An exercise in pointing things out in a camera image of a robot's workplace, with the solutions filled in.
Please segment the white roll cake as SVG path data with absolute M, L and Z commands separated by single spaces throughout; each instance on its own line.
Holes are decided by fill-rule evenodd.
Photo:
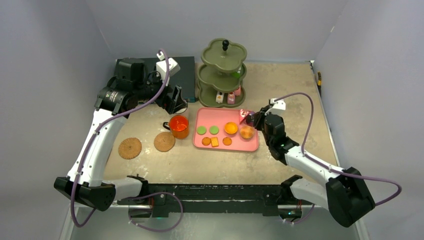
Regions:
M 215 98 L 215 102 L 216 103 L 218 103 L 218 104 L 222 104 L 223 103 L 223 101 L 224 101 L 224 93 L 223 92 L 217 92 L 216 93 L 216 98 Z

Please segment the pink strawberry roll cake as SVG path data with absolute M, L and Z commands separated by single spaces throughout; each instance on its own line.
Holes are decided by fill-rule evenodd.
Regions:
M 235 104 L 235 98 L 236 98 L 235 94 L 234 94 L 233 92 L 229 92 L 229 93 L 227 94 L 227 103 L 228 103 L 229 105 L 233 105 L 233 104 Z

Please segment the green cake slice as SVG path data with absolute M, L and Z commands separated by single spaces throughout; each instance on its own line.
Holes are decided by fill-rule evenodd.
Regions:
M 239 68 L 238 68 L 238 70 L 237 70 L 237 71 L 232 72 L 232 73 L 231 73 L 231 75 L 232 75 L 234 78 L 239 79 L 239 78 L 241 77 L 241 70 L 242 70 L 242 68 L 241 68 L 241 67 L 239 67 Z

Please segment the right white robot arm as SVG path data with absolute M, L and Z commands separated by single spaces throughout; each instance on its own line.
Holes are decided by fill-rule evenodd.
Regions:
M 280 196 L 288 204 L 306 200 L 329 211 L 343 227 L 350 227 L 376 207 L 363 176 L 354 167 L 343 169 L 309 155 L 303 146 L 287 136 L 284 120 L 270 107 L 250 113 L 245 122 L 261 131 L 272 157 L 311 177 L 296 176 L 285 181 Z

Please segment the orange translucent cup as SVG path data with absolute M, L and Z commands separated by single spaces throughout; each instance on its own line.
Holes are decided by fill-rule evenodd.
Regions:
M 190 133 L 189 120 L 183 115 L 175 115 L 171 117 L 169 121 L 163 122 L 162 126 L 166 130 L 169 130 L 176 139 L 185 139 Z

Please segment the pink serving tray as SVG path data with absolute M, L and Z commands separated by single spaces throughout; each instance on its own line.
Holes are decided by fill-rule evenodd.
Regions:
M 259 139 L 257 131 L 251 139 L 243 139 L 240 136 L 240 129 L 242 126 L 245 126 L 244 123 L 239 123 L 239 109 L 235 108 L 212 108 L 212 107 L 201 107 L 196 113 L 195 123 L 194 123 L 194 134 L 192 143 L 195 147 L 199 149 L 208 149 L 208 150 L 223 150 L 223 151 L 238 151 L 238 152 L 254 152 L 259 148 Z M 228 122 L 234 122 L 238 125 L 238 132 L 236 134 L 227 134 L 224 130 L 224 126 Z M 203 135 L 199 135 L 196 132 L 197 127 L 205 126 L 207 132 Z M 212 135 L 209 132 L 211 126 L 219 127 L 219 133 Z M 211 144 L 204 146 L 202 144 L 202 139 L 204 137 L 218 137 L 219 146 L 212 147 Z M 224 145 L 223 138 L 229 137 L 232 139 L 231 145 Z

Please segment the pink cake slice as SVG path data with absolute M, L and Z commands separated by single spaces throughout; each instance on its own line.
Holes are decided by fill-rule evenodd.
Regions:
M 249 110 L 240 109 L 239 110 L 239 123 L 242 124 L 250 113 L 251 112 Z

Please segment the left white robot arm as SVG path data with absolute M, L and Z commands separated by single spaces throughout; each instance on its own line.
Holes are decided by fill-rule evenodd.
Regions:
M 68 199 L 102 212 L 125 198 L 138 205 L 146 203 L 146 180 L 130 175 L 106 182 L 104 171 L 119 131 L 130 114 L 140 109 L 140 101 L 156 103 L 170 115 L 187 109 L 182 88 L 169 86 L 170 77 L 179 70 L 172 57 L 156 62 L 151 72 L 141 58 L 118 59 L 113 77 L 97 95 L 90 131 L 75 164 L 66 176 L 56 178 L 53 187 Z

